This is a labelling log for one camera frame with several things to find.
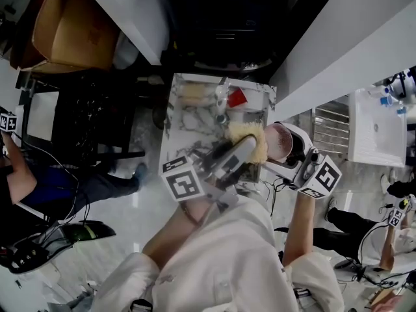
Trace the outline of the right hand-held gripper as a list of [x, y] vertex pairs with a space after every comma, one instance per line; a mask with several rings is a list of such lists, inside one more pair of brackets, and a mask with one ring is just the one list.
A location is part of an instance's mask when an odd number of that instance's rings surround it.
[[278, 137], [278, 160], [267, 161], [263, 168], [288, 180], [297, 192], [315, 199], [328, 197], [342, 173], [329, 155], [323, 155], [312, 144], [309, 135], [285, 122], [275, 123]]

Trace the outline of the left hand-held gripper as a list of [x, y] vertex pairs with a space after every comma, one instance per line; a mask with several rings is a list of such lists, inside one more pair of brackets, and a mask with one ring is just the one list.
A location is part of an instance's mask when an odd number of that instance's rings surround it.
[[217, 142], [200, 161], [183, 155], [161, 164], [159, 174], [176, 202], [202, 198], [219, 207], [230, 207], [238, 201], [237, 191], [225, 187], [224, 180], [251, 157], [256, 145], [254, 135], [246, 135], [235, 144], [230, 140]]

